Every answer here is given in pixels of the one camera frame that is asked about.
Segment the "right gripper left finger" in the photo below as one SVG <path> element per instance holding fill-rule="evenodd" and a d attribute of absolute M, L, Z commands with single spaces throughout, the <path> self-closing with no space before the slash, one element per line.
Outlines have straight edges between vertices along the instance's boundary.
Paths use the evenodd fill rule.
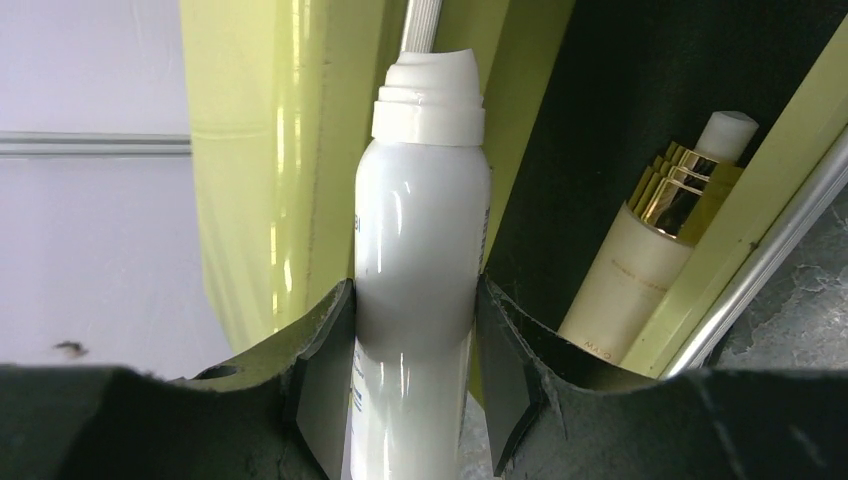
<path fill-rule="evenodd" d="M 117 366 L 1 369 L 5 479 L 337 479 L 353 283 L 192 379 Z"/>

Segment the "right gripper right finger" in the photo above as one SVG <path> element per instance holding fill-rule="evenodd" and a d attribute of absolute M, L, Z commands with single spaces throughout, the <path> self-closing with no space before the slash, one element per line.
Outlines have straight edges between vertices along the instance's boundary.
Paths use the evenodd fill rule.
<path fill-rule="evenodd" d="M 694 369 L 657 381 L 559 337 L 491 280 L 476 298 L 504 479 L 843 479 L 847 375 Z"/>

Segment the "white lotion tube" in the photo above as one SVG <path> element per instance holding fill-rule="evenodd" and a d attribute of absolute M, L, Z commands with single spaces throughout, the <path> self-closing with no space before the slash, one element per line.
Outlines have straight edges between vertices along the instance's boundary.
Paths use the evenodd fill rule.
<path fill-rule="evenodd" d="M 400 54 L 355 177 L 350 472 L 455 479 L 490 210 L 471 50 Z"/>

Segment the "green drawer cabinet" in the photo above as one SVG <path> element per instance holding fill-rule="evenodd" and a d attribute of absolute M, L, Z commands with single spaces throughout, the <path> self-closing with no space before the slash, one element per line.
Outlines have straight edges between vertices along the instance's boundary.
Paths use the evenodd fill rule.
<path fill-rule="evenodd" d="M 184 1 L 204 281 L 246 350 L 349 273 L 353 183 L 403 1 Z M 493 171 L 487 268 L 556 326 L 644 163 L 711 112 L 770 129 L 843 1 L 446 1 Z"/>

